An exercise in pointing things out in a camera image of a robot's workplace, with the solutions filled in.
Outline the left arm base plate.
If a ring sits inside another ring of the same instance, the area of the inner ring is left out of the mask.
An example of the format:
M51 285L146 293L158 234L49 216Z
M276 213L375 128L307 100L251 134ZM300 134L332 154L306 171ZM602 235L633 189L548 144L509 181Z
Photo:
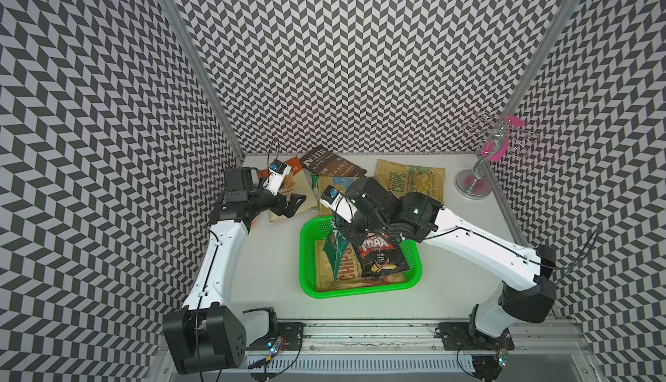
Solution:
M257 341L259 350L272 354L284 351L299 351L304 342L305 324L303 322L279 322L277 329Z

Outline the golden chips bag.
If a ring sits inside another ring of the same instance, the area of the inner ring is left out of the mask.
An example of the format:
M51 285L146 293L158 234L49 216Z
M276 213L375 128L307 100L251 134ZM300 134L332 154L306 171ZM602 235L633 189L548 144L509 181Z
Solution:
M362 278L362 269L352 246L348 246L338 269L333 274L328 256L324 249L326 240L317 240L315 243L316 255L316 290L317 292L340 291L354 288L371 288L386 285L401 284L406 281L404 273L391 274L378 278Z

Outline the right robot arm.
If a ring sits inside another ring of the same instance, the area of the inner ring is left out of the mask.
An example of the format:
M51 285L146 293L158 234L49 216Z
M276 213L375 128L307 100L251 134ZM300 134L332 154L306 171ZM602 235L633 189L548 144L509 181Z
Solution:
M551 312L556 288L553 250L510 243L458 217L441 202L419 192L396 197L376 179L362 177L341 192L327 187L322 204L345 224L344 237L360 245L369 234L388 243L427 243L473 262L501 285L470 315L468 335L501 337L517 323L538 324Z

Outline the black Krax chips bag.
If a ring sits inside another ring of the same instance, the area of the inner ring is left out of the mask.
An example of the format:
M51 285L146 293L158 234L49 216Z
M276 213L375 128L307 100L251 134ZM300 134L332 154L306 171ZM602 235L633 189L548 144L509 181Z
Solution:
M378 235L368 235L361 243L353 243L362 278L381 278L410 270L399 244L392 244Z

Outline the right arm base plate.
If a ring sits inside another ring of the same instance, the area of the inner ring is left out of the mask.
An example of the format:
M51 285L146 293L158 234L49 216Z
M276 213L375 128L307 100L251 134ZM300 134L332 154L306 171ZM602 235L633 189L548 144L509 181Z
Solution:
M435 334L440 337L445 351L465 350L497 353L501 349L506 349L508 352L515 349L513 337L508 329L504 330L501 337L493 338L481 332L470 335L469 325L469 321L446 321L437 325Z

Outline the green Real chips bag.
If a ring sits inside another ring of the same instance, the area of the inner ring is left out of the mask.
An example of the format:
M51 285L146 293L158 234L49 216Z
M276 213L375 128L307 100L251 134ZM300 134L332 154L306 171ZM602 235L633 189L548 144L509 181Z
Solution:
M323 250L336 281L353 281L360 277L361 267L355 250L339 231L328 234Z

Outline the yellow green chips bag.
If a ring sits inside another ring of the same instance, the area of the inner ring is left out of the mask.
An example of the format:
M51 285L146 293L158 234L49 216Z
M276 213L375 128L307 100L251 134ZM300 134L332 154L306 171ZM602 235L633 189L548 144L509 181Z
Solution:
M380 159L374 179L398 198L409 192L419 192L444 203L444 168L407 165Z

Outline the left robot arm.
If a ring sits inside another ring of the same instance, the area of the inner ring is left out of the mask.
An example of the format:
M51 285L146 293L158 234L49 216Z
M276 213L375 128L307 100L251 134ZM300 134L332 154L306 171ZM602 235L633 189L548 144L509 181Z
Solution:
M305 196L281 194L291 168L274 160L263 174L255 168L224 173L225 186L205 226L207 247L193 288L181 309L163 318L163 333L180 375L241 366L246 349L258 340L279 338L273 307L231 309L232 283L242 248L256 217L265 211L291 218Z

